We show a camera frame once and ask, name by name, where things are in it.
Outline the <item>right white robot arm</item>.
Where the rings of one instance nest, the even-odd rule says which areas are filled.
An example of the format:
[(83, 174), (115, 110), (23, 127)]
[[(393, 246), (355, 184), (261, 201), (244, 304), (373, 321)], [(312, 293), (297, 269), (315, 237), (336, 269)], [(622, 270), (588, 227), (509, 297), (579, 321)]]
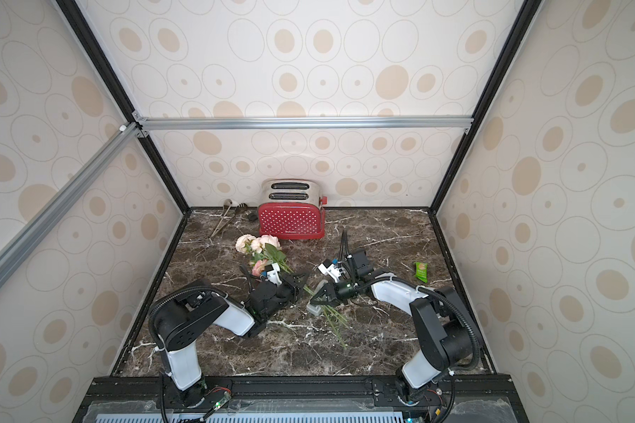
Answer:
[(403, 385), (409, 390), (419, 390), (453, 370), (471, 370), (480, 363), (482, 335), (453, 288), (420, 287), (388, 269), (376, 270), (363, 249), (326, 260), (317, 268), (326, 282), (312, 296), (312, 306), (336, 308), (368, 295), (411, 316), (420, 351), (400, 370)]

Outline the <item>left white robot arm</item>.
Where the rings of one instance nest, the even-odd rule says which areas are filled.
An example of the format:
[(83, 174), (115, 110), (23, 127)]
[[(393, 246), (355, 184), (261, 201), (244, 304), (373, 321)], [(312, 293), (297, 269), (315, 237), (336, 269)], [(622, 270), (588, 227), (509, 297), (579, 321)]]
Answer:
[(211, 326), (251, 338), (279, 311), (295, 304), (306, 286), (306, 273), (282, 271), (273, 283), (262, 277), (246, 301), (235, 302), (206, 280), (196, 280), (158, 299), (148, 312), (148, 329), (162, 354), (165, 374), (181, 392), (203, 379), (197, 339)]

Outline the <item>pink artificial flower bouquet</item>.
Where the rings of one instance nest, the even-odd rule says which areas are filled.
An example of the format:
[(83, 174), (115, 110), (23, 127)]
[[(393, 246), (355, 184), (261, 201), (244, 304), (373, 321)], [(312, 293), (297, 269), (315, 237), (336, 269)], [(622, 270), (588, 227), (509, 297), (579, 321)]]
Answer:
[[(292, 269), (287, 264), (287, 256), (282, 251), (280, 241), (272, 235), (263, 235), (255, 237), (251, 234), (241, 235), (236, 240), (236, 250), (252, 258), (252, 275), (260, 277), (267, 266), (273, 267), (275, 264), (281, 271), (292, 273)], [(347, 344), (342, 338), (340, 327), (349, 327), (347, 319), (339, 313), (335, 307), (319, 306), (320, 310), (326, 317), (326, 321), (331, 327), (335, 337), (340, 345), (346, 349)]]

